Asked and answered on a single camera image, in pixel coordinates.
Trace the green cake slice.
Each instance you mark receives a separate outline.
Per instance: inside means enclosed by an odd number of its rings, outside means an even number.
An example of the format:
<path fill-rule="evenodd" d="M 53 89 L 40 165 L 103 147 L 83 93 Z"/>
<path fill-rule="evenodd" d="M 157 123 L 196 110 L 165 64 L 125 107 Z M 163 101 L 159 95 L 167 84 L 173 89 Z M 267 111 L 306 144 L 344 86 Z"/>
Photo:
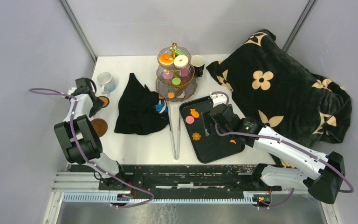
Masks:
<path fill-rule="evenodd" d="M 177 46 L 173 46 L 170 49 L 172 57 L 176 57 L 179 55 L 185 55 Z"/>

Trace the white and blue mug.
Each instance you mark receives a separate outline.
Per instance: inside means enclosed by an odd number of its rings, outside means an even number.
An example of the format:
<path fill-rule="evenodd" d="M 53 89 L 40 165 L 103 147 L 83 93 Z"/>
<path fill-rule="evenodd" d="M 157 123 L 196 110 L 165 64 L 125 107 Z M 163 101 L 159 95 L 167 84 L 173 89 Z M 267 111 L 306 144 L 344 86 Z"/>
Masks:
<path fill-rule="evenodd" d="M 97 75 L 96 80 L 101 88 L 101 93 L 109 94 L 116 89 L 116 81 L 114 77 L 109 72 L 102 72 Z"/>

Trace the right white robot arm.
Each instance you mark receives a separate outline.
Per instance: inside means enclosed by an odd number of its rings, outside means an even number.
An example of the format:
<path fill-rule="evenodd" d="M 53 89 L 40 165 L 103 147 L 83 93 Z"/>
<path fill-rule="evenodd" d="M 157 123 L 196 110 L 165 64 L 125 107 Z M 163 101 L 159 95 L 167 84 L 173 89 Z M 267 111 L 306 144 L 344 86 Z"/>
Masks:
<path fill-rule="evenodd" d="M 213 107 L 208 113 L 219 136 L 239 137 L 247 146 L 265 151 L 293 164 L 279 168 L 258 164 L 250 178 L 255 190 L 267 186 L 305 189 L 315 199 L 334 204 L 339 193 L 352 193 L 353 185 L 345 176 L 344 158 L 337 152 L 325 154 L 302 146 L 275 132 L 252 117 L 240 118 L 222 91 L 209 95 Z"/>

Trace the white frosted donut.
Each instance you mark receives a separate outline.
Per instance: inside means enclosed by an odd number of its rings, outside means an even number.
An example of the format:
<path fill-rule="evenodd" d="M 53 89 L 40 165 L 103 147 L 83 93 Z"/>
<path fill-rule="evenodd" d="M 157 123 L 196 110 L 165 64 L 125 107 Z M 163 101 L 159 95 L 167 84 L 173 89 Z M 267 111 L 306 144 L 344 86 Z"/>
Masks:
<path fill-rule="evenodd" d="M 176 68 L 182 69 L 186 67 L 189 63 L 188 57 L 186 55 L 178 55 L 174 58 L 173 64 Z"/>

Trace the orange frosted donut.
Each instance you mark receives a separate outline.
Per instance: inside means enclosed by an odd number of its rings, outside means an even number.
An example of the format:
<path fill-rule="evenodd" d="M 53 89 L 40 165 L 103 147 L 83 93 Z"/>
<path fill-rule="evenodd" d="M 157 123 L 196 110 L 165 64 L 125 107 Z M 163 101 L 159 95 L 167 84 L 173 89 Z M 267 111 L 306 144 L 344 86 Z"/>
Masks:
<path fill-rule="evenodd" d="M 174 62 L 174 58 L 169 54 L 162 54 L 159 56 L 158 61 L 162 66 L 171 66 Z"/>

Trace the three-tier glass cake stand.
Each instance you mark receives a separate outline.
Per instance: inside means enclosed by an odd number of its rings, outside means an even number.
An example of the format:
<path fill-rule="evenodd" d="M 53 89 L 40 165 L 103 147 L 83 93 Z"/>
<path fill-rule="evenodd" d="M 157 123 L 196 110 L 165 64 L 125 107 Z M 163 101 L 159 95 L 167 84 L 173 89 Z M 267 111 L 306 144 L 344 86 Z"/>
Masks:
<path fill-rule="evenodd" d="M 168 102 L 182 102 L 192 97 L 197 90 L 192 55 L 185 47 L 173 42 L 157 55 L 156 92 Z"/>

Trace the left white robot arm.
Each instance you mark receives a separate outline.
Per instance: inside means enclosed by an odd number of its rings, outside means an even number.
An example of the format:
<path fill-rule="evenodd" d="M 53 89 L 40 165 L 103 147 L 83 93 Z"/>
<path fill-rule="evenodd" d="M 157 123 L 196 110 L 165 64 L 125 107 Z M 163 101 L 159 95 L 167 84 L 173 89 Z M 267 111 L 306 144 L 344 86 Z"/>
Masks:
<path fill-rule="evenodd" d="M 67 98 L 71 103 L 69 113 L 63 122 L 54 126 L 66 160 L 92 168 L 107 186 L 124 189 L 128 177 L 122 166 L 103 152 L 100 137 L 90 121 L 104 105 L 96 96 L 96 84 L 89 78 L 79 78 Z"/>

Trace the brown madeleine bread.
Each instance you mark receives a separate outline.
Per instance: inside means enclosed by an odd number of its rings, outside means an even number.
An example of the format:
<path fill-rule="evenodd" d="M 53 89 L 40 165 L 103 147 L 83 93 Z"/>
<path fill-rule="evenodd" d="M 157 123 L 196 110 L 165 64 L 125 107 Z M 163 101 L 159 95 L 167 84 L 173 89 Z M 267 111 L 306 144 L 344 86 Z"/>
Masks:
<path fill-rule="evenodd" d="M 189 79 L 189 80 L 186 80 L 186 82 L 183 80 L 183 83 L 180 84 L 179 86 L 179 89 L 185 89 L 187 88 L 187 86 L 193 81 L 193 78 L 192 79 Z"/>

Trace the pink cake slice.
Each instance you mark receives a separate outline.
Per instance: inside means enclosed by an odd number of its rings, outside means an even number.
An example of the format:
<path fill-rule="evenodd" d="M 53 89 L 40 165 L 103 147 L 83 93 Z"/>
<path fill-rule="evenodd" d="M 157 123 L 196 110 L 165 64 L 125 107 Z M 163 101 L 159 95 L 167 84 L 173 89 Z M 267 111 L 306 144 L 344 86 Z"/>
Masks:
<path fill-rule="evenodd" d="M 188 76 L 188 68 L 184 68 L 180 70 L 180 76 L 181 77 L 187 77 Z"/>

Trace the brown round saucer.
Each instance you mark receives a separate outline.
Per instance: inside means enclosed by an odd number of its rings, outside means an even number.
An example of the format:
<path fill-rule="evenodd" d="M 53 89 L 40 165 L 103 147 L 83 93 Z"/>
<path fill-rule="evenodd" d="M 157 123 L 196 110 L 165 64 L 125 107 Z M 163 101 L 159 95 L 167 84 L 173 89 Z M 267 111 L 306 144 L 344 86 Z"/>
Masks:
<path fill-rule="evenodd" d="M 97 133 L 98 137 L 102 137 L 106 134 L 108 130 L 108 124 L 103 119 L 93 119 L 91 125 Z"/>

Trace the orange leaf cookie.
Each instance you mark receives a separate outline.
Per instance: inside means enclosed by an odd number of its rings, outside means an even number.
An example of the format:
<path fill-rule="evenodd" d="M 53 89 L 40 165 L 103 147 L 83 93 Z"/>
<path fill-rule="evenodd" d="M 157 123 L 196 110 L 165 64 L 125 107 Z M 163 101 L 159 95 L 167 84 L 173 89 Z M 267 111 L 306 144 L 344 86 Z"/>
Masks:
<path fill-rule="evenodd" d="M 168 99 L 173 99 L 173 98 L 175 98 L 175 93 L 174 93 L 174 92 L 169 92 L 169 93 L 167 94 L 167 98 L 168 98 Z"/>

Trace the green round cookie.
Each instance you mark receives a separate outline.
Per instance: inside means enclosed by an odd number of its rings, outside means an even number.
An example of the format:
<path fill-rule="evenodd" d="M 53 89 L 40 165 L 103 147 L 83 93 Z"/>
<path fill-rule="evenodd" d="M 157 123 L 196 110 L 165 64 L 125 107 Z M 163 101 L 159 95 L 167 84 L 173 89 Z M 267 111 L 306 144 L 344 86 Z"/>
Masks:
<path fill-rule="evenodd" d="M 179 77 L 174 77 L 174 78 L 172 79 L 172 84 L 173 84 L 174 86 L 178 86 L 178 85 L 180 85 L 180 83 L 181 83 L 181 79 L 180 79 Z"/>

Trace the metal serving tongs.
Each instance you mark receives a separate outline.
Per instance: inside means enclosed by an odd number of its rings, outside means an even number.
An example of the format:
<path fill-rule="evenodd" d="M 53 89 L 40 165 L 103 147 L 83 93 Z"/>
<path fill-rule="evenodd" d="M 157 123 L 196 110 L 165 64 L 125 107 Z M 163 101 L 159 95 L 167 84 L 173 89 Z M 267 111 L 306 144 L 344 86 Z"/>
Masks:
<path fill-rule="evenodd" d="M 180 137 L 181 137 L 181 123 L 182 118 L 179 111 L 179 104 L 168 102 L 168 115 L 169 115 L 169 127 L 171 135 L 172 153 L 175 161 L 179 160 L 180 156 Z"/>

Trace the black mug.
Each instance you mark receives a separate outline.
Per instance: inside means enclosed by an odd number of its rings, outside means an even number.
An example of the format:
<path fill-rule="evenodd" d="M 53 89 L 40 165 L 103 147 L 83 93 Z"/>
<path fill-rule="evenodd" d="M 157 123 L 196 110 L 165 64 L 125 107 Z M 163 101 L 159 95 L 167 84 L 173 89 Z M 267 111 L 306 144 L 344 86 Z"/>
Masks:
<path fill-rule="evenodd" d="M 190 64 L 194 68 L 194 75 L 196 77 L 202 77 L 203 76 L 203 70 L 205 67 L 205 59 L 203 56 L 200 55 L 194 55 L 191 58 Z"/>

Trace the brown round chocolate cookie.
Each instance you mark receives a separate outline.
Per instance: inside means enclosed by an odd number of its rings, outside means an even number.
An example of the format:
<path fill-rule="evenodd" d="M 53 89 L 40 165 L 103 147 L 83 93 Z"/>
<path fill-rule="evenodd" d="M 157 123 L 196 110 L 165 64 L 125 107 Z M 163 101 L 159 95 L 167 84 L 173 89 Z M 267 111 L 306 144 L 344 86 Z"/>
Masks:
<path fill-rule="evenodd" d="M 175 93 L 175 98 L 178 100 L 183 100 L 185 98 L 186 94 L 184 91 L 178 91 Z"/>

